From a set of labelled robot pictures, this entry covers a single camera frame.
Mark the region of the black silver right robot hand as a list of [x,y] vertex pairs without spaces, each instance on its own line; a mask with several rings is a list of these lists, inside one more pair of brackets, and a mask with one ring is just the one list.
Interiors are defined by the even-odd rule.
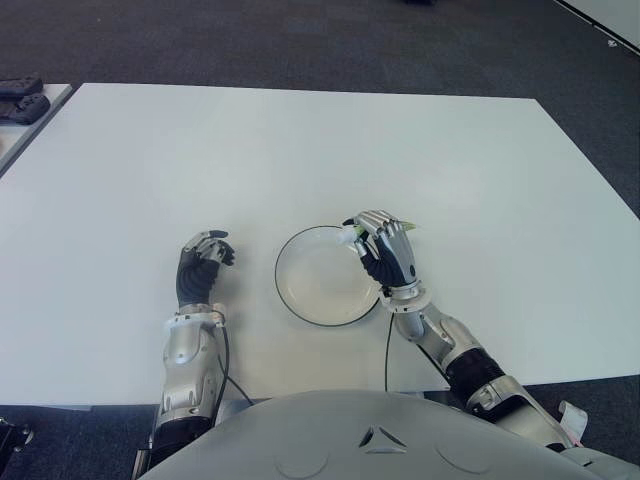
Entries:
[[364,229],[354,245],[371,278],[387,288],[404,287],[418,280],[405,223],[383,210],[360,212],[353,221]]

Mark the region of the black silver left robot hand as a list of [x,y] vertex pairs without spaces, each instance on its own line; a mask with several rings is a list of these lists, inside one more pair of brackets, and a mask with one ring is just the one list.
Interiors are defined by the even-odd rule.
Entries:
[[180,308],[209,303],[220,267],[235,262],[235,250],[225,241],[227,237],[226,231],[203,231],[181,249],[175,282]]

